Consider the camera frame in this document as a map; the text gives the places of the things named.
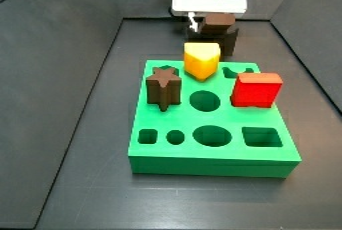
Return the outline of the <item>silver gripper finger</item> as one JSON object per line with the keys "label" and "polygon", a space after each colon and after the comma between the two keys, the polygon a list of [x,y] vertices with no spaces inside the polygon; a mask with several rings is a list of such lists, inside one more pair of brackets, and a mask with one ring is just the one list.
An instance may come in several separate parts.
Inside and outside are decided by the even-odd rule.
{"label": "silver gripper finger", "polygon": [[189,12],[188,17],[189,17],[189,20],[190,20],[190,29],[194,32],[200,32],[201,18],[197,16],[196,12]]}

